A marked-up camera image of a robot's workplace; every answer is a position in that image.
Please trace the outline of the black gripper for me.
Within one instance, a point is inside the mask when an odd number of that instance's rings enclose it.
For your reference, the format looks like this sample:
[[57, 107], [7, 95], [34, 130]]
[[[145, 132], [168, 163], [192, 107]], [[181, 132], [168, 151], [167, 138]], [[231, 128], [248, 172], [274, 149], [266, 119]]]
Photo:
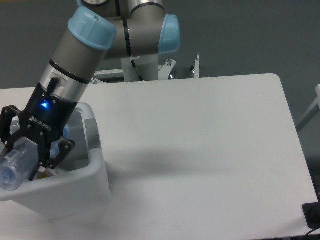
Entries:
[[[57, 87], [57, 82], [50, 82], [47, 88], [38, 83], [24, 110], [9, 105], [3, 107], [0, 114], [0, 138], [4, 144], [2, 158], [22, 137], [37, 144], [37, 163], [28, 178], [30, 182], [40, 167], [55, 169], [76, 145], [64, 137], [63, 130], [77, 103], [55, 96]], [[14, 117], [18, 117], [20, 129], [11, 134]]]

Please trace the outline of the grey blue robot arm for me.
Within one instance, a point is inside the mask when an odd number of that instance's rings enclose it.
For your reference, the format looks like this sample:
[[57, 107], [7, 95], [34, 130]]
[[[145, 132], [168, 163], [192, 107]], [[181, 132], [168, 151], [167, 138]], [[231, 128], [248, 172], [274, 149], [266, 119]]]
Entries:
[[122, 3], [80, 0], [25, 109], [6, 106], [0, 114], [1, 163], [9, 159], [24, 181], [39, 168], [56, 168], [75, 147], [65, 126], [106, 58], [134, 58], [172, 53], [180, 48], [177, 16], [165, 12], [160, 0], [130, 0], [128, 17]]

